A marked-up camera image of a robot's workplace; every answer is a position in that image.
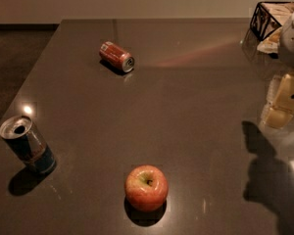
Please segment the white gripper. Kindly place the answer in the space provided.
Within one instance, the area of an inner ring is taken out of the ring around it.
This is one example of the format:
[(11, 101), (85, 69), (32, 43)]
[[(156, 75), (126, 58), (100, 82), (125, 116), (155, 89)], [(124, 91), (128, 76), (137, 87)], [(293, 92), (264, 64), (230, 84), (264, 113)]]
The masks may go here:
[[(294, 68), (294, 12), (281, 29), (278, 57), (283, 64)], [(261, 120), (269, 127), (280, 129), (293, 118), (294, 72), (275, 74), (269, 83)]]

